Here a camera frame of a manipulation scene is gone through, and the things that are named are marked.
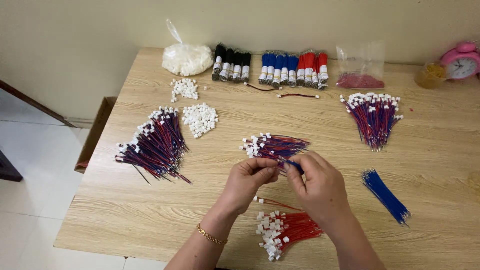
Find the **wood grain surface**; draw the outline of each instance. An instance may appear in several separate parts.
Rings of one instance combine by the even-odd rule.
[[[211,70],[193,76],[199,99],[170,103],[172,78],[161,67],[162,49],[143,48],[113,108],[83,181],[54,244],[56,247],[168,261],[221,193],[231,166],[246,153],[241,139],[259,132],[308,138],[345,177],[348,200],[368,239],[388,269],[477,269],[480,266],[480,82],[445,82],[441,89],[415,85],[420,68],[385,65],[385,90],[401,97],[405,118],[386,148],[372,152],[359,139],[356,124],[334,87],[338,65],[328,65],[330,87],[323,92],[285,87],[261,92],[244,85],[212,82]],[[251,81],[257,84],[261,57],[253,56]],[[320,99],[278,93],[320,95]],[[115,143],[131,140],[136,126],[159,105],[216,108],[216,129],[194,139],[183,126],[186,143],[177,180],[152,187],[128,164],[113,161]],[[361,184],[360,173],[375,168],[385,184],[411,211],[410,227],[401,227]],[[284,177],[263,186],[258,196],[297,205]],[[255,234],[258,211],[276,207],[252,203],[235,222],[219,267],[245,270],[334,269],[335,247],[327,235],[292,246],[278,262],[269,262]]]

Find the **floor tile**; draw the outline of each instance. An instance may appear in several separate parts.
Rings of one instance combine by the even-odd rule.
[[[62,221],[38,218],[17,265],[18,270],[122,270],[125,258],[53,247]]]
[[[166,265],[167,263],[163,261],[129,257],[123,270],[163,270]]]
[[[15,269],[37,219],[0,212],[0,270]]]
[[[83,174],[75,172],[73,168],[82,150],[89,129],[82,129],[71,144],[66,162],[57,176],[58,181],[52,188],[48,200],[43,207],[40,217],[63,219],[67,213],[68,207],[73,200],[78,185],[82,181]]]
[[[38,216],[80,129],[0,121],[0,149],[24,179],[0,180],[0,211]]]
[[[62,122],[0,88],[0,120],[64,125]]]

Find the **left hand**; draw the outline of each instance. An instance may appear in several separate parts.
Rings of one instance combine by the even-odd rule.
[[[226,211],[240,215],[253,201],[258,188],[278,180],[276,160],[252,158],[235,164],[216,204]]]

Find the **white wall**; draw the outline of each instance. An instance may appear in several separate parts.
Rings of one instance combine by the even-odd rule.
[[[218,41],[254,51],[384,39],[386,60],[422,63],[480,38],[478,0],[1,0],[0,79],[65,117],[117,95],[141,46]]]

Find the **plastic bag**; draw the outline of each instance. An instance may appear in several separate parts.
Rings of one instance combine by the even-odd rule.
[[[208,46],[183,44],[170,19],[167,19],[167,27],[180,43],[164,49],[162,67],[173,74],[190,76],[202,73],[213,65],[212,51]]]
[[[384,88],[385,45],[383,41],[342,44],[336,47],[342,88]]]

